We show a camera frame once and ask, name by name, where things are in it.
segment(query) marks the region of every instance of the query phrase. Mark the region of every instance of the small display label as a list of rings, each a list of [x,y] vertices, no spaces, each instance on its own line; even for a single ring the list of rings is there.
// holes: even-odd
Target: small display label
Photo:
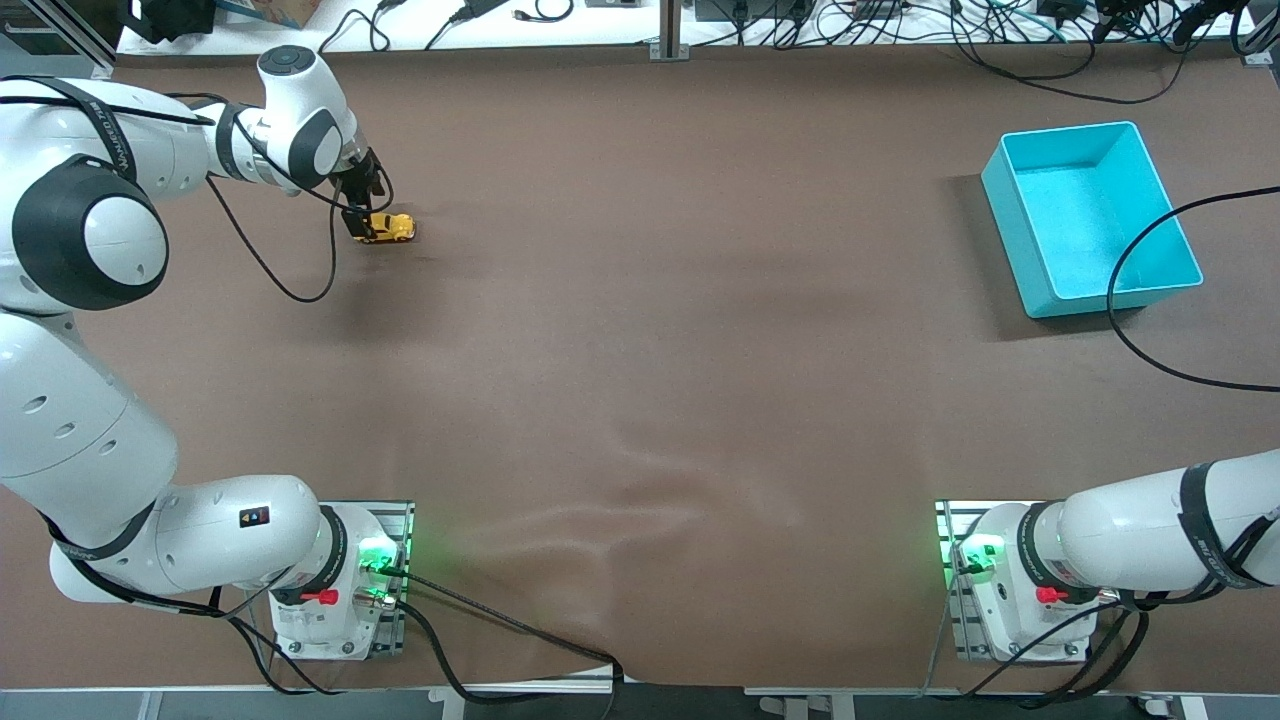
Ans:
[[[241,510],[242,528],[265,525],[270,521],[271,521],[271,509],[265,505],[262,507],[250,507],[248,510]]]

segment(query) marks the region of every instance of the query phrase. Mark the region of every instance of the brown table surface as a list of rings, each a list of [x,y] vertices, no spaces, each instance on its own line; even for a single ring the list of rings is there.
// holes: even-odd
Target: brown table surface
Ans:
[[[1001,133],[1132,119],[1175,202],[1274,182],[1280,91],[1215,53],[1138,106],[940,47],[337,58],[417,240],[339,238],[333,293],[302,306],[197,192],[161,206],[164,286],[82,329],[172,423],[177,482],[292,473],[321,498],[416,500],[419,573],[641,680],[910,688],[943,596],[936,498],[1060,497],[1280,442],[1275,398],[1166,378],[1097,318],[1028,320],[977,178]],[[1108,47],[1070,87],[1139,96],[1172,65]],[[118,79],[261,101],[243,63]],[[224,187],[284,281],[317,288],[321,205]],[[1280,379],[1275,213],[1188,217],[1204,286],[1133,334],[1188,369]],[[0,506],[0,685],[259,682],[220,624],[64,600],[37,515]],[[1160,611],[1117,688],[1276,692],[1274,603]],[[420,605],[465,679],[586,666]],[[988,670],[945,650],[937,684]],[[398,660],[319,674],[440,682],[416,633]]]

